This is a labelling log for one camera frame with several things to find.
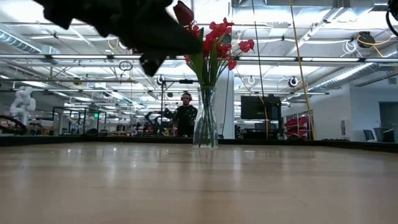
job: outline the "table surface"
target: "table surface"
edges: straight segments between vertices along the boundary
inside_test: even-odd
[[[0,223],[397,223],[398,155],[327,147],[0,148]]]

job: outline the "pillar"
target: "pillar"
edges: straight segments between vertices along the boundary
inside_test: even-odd
[[[222,134],[225,139],[234,139],[234,73],[228,69],[223,71],[217,81],[215,97],[218,134]]]

